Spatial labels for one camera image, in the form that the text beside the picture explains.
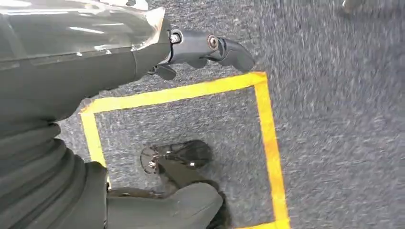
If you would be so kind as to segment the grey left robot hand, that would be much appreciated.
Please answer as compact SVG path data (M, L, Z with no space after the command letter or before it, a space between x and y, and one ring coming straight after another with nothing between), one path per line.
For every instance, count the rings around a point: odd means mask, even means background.
M141 10L99 0L0 3L0 132L69 117L85 98L207 61L250 71L239 43L211 32L174 29L163 7Z

